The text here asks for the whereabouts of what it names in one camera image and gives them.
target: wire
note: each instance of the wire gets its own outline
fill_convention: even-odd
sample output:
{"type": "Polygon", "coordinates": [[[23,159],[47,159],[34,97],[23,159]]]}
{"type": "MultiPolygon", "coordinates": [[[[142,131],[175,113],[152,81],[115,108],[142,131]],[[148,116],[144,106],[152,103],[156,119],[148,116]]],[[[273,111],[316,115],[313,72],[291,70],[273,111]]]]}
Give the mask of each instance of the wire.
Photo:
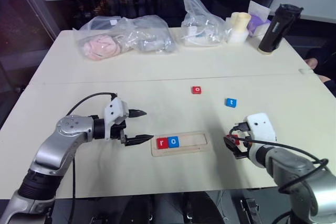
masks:
{"type": "Polygon", "coordinates": [[[257,143],[257,144],[266,144],[266,145],[273,145],[273,146],[279,146],[279,147],[282,147],[282,148],[287,148],[287,149],[290,149],[290,150],[293,150],[293,151],[296,151],[296,152],[300,152],[300,153],[303,153],[309,157],[311,157],[312,159],[314,159],[317,163],[319,163],[320,165],[318,167],[316,167],[314,170],[310,171],[309,173],[303,175],[303,176],[300,176],[282,186],[279,187],[278,191],[279,193],[281,194],[288,194],[285,190],[288,188],[288,187],[291,187],[299,182],[302,182],[303,180],[307,179],[308,177],[312,176],[314,173],[318,172],[319,170],[322,170],[323,168],[325,168],[325,170],[327,170],[328,172],[330,172],[330,170],[327,168],[327,164],[328,164],[328,159],[321,159],[319,160],[317,157],[315,157],[314,155],[310,154],[309,152],[306,152],[304,150],[301,150],[299,148],[296,148],[296,147],[293,147],[293,146],[289,146],[289,145],[286,145],[286,144],[279,144],[279,143],[271,143],[271,142],[266,142],[266,141],[259,141],[259,140],[251,140],[251,139],[245,139],[245,138],[240,138],[240,137],[236,137],[236,136],[232,136],[232,132],[233,132],[233,129],[230,130],[231,134],[230,136],[235,138],[235,139],[238,139],[240,141],[244,141],[244,142],[248,142],[248,143],[257,143]]]}
{"type": "Polygon", "coordinates": [[[282,215],[279,215],[273,222],[272,224],[277,224],[279,223],[279,221],[281,221],[284,217],[289,216],[290,215],[290,211],[288,212],[284,212],[282,215]]]}
{"type": "MultiPolygon", "coordinates": [[[[115,93],[110,93],[110,92],[100,92],[100,93],[94,93],[94,94],[88,95],[87,97],[85,97],[82,100],[80,100],[79,102],[77,102],[75,104],[75,106],[73,106],[71,108],[71,110],[69,110],[67,115],[70,115],[79,105],[81,105],[86,100],[88,100],[92,97],[96,97],[98,95],[105,95],[105,94],[110,95],[111,100],[113,100],[115,97],[117,97],[117,95],[115,93]]],[[[76,163],[75,163],[75,158],[73,158],[73,160],[72,160],[72,202],[71,202],[71,212],[70,212],[70,215],[69,215],[68,224],[71,224],[72,219],[74,218],[73,216],[74,216],[74,213],[75,213],[75,206],[76,206],[76,163]]]]}

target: plastic bag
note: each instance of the plastic bag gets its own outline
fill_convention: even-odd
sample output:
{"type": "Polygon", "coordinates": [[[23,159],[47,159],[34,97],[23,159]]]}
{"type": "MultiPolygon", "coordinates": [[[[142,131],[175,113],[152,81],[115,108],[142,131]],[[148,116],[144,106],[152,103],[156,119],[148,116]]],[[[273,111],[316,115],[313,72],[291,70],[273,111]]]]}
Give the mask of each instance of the plastic bag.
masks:
{"type": "Polygon", "coordinates": [[[82,54],[92,60],[102,60],[130,50],[125,45],[125,35],[111,32],[120,19],[120,16],[97,16],[79,30],[73,29],[82,54]]]}
{"type": "Polygon", "coordinates": [[[181,24],[186,46],[217,46],[224,40],[224,20],[211,14],[200,0],[183,0],[187,11],[181,24]]]}
{"type": "Polygon", "coordinates": [[[112,32],[125,34],[125,45],[140,51],[172,52],[176,48],[167,23],[156,15],[122,18],[112,32]]]}

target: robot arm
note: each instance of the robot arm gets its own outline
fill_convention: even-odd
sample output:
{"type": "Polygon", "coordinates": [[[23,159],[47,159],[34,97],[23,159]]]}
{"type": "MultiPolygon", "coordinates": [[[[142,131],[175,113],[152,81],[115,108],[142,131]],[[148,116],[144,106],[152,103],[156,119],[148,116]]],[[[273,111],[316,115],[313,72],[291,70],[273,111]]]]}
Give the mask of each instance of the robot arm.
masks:
{"type": "Polygon", "coordinates": [[[238,128],[249,133],[249,137],[245,139],[248,151],[241,152],[231,134],[224,137],[226,146],[236,158],[248,157],[258,167],[266,168],[267,173],[279,186],[279,191],[290,195],[291,223],[336,222],[336,177],[332,173],[320,169],[291,185],[294,179],[315,170],[313,163],[281,147],[258,143],[248,144],[251,136],[270,144],[275,142],[274,130],[265,114],[248,116],[247,122],[240,123],[239,127],[234,127],[233,130],[238,128]]]}
{"type": "Polygon", "coordinates": [[[37,151],[20,188],[14,192],[0,224],[9,223],[15,214],[45,215],[51,212],[56,190],[68,170],[77,148],[93,139],[121,140],[125,146],[140,144],[152,135],[127,138],[125,119],[146,115],[140,110],[128,110],[127,104],[115,96],[98,116],[68,115],[58,121],[53,134],[37,151]]]}

